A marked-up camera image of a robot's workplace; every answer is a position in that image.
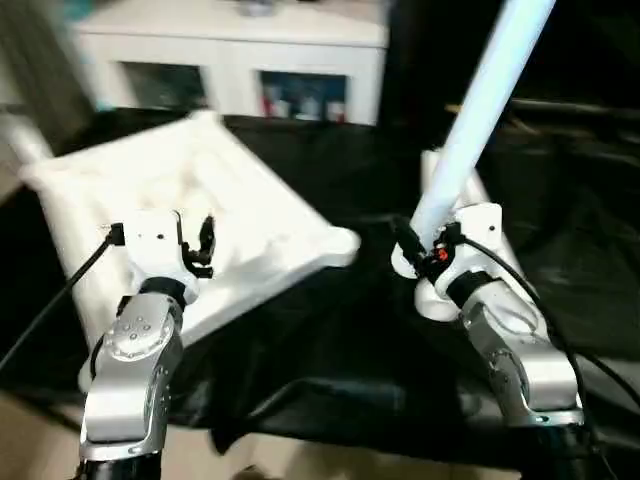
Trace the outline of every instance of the black fabric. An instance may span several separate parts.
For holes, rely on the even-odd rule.
[[[531,461],[537,440],[502,427],[459,326],[420,318],[413,282],[390,269],[391,215],[411,213],[419,195],[415,145],[351,125],[226,123],[329,221],[358,232],[362,248],[353,265],[312,275],[189,347],[173,385],[172,421],[212,429],[220,451],[245,433],[265,432],[438,460],[505,467]],[[584,137],[566,144],[505,130],[480,172],[503,204],[526,273],[571,342],[637,361],[633,206],[640,170],[633,152]],[[38,309],[29,303],[33,292],[44,303],[63,279],[37,199],[26,189],[16,198],[0,209],[8,215],[15,208],[5,225],[21,220],[21,230],[5,237],[5,251],[22,251],[24,231],[35,242],[25,257],[29,269],[19,268],[17,253],[11,264],[17,335]],[[53,273],[34,277],[36,265]],[[0,378],[5,388],[49,399],[75,392],[87,352],[72,312],[59,311],[51,330],[16,358]],[[640,421],[607,394],[590,403],[607,443],[621,447],[612,450],[614,460],[624,460],[625,452],[640,450]]]

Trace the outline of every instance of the floor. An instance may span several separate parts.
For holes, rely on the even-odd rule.
[[[80,417],[78,409],[66,413]],[[0,480],[71,478],[78,462],[78,437],[0,394]],[[251,435],[224,457],[210,448],[206,432],[171,427],[163,478],[230,479],[255,465],[283,480],[516,480],[511,472],[415,460],[292,439]]]

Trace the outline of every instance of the black cable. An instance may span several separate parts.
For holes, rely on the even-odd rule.
[[[2,360],[0,360],[0,372],[7,366],[9,361],[16,355],[20,347],[33,334],[36,328],[44,322],[49,315],[60,305],[60,302],[71,292],[71,289],[83,277],[85,273],[98,261],[102,254],[113,243],[112,233],[109,233],[98,249],[89,257],[89,259],[78,269],[76,273],[67,281],[64,287],[56,294],[55,297],[40,311],[38,315],[31,321],[27,329],[22,332],[13,346],[9,349]]]
[[[582,371],[580,370],[580,367],[578,365],[576,354],[573,348],[571,348],[571,346],[569,345],[569,342],[567,341],[567,337],[564,335],[558,320],[551,313],[551,310],[549,310],[546,307],[542,299],[533,290],[533,288],[529,285],[529,283],[524,278],[522,278],[522,276],[511,265],[509,265],[507,262],[505,262],[502,258],[500,258],[497,254],[489,250],[484,245],[474,240],[471,240],[470,238],[467,238],[464,235],[461,236],[460,241],[482,252],[484,255],[486,255],[491,260],[493,260],[498,265],[500,265],[516,282],[518,282],[518,284],[524,289],[524,291],[527,292],[527,294],[531,297],[531,300],[533,300],[533,302],[535,303],[538,310],[540,310],[540,313],[542,314],[542,316],[549,323],[549,326],[551,327],[550,336],[552,337],[552,341],[554,341],[554,343],[557,344],[556,346],[567,355],[567,359],[569,360],[569,363],[571,364],[571,367],[575,372],[576,383],[578,384],[578,395],[580,396],[580,399],[582,401],[582,410],[584,414],[584,426],[591,437],[590,439],[592,444],[591,446],[595,447],[596,449],[595,453],[598,455],[598,457],[602,461],[602,464],[604,465],[605,469],[607,470],[611,478],[613,480],[618,480],[617,475],[611,468],[611,465],[609,465],[609,461],[607,460],[607,457],[604,455],[604,453],[600,449],[598,434],[596,432],[595,425],[591,417],[591,413],[587,408],[587,390],[585,388],[584,378],[582,377]],[[636,398],[638,398],[637,392],[635,392],[633,387],[631,387],[631,385],[629,385],[622,377],[620,377],[617,373],[613,372],[609,367],[602,364],[602,362],[600,361],[598,361],[597,363],[594,362],[594,365],[596,365],[598,368],[601,368],[601,370],[605,374],[609,375],[612,380],[618,383],[625,390],[625,392],[629,393],[629,391],[633,391],[633,395],[631,396],[631,398],[634,400],[634,402],[636,401]]]
[[[93,347],[93,350],[91,350],[91,359],[89,360],[89,371],[91,372],[91,380],[96,378],[96,362],[98,360],[98,353],[100,352],[103,343],[104,335],[101,335],[95,346]]]

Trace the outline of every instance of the wrinkled black sheet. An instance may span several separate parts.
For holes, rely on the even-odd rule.
[[[172,420],[211,428],[220,451],[245,433],[266,432],[439,460],[526,462],[531,438],[500,425],[458,327],[421,319],[412,282],[390,269],[389,218],[417,202],[418,150],[365,127],[226,122],[328,220],[357,231],[362,249],[352,266],[319,272],[190,347],[174,382]],[[640,169],[635,152],[606,145],[499,134],[479,169],[503,204],[525,271],[572,343],[633,362],[640,356],[633,203]],[[39,260],[51,263],[51,254]],[[23,352],[5,385],[50,396],[57,392],[43,392],[47,378],[73,384],[86,358],[78,326],[52,321],[69,356],[34,339],[39,350]],[[58,368],[69,357],[76,360]],[[24,374],[24,365],[38,362],[40,371]],[[591,404],[607,442],[640,449],[638,418],[600,397]]]

